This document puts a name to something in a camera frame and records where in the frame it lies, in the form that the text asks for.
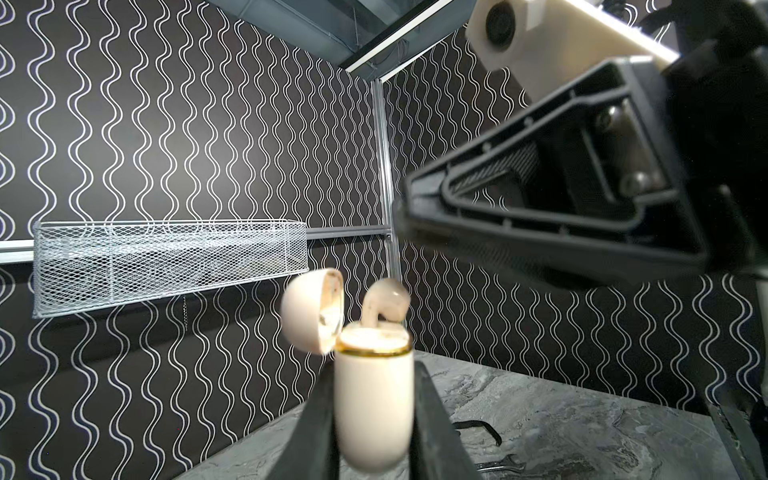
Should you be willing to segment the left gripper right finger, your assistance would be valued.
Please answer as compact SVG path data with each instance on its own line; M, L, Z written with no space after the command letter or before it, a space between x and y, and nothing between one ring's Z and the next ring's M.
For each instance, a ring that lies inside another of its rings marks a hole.
M414 427L409 446L409 478L481 479L465 450L431 376L415 362Z

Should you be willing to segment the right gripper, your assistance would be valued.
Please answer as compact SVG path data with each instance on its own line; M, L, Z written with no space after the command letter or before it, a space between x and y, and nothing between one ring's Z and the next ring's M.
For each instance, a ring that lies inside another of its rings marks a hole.
M711 267L767 273L767 4L674 1L680 57L664 71L712 252Z

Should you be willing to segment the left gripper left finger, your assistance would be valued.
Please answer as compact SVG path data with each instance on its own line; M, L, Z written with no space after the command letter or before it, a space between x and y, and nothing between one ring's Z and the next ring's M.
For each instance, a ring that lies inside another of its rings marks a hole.
M268 479L338 479L334 363L323 367L295 429Z

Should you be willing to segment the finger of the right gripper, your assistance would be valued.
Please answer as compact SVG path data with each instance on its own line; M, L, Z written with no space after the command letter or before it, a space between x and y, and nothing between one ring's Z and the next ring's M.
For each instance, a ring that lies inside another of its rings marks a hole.
M710 247L647 58L589 69L409 174L397 234L538 288L702 273Z

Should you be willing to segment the beige earbud charging case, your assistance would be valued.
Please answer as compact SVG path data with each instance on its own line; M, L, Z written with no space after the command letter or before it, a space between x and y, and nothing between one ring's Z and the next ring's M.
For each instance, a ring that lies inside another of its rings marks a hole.
M406 455L414 425L415 360L402 323L379 317L376 328L346 322L344 279L332 268L290 281L281 328L299 350L334 354L334 425L340 452L359 472L378 474Z

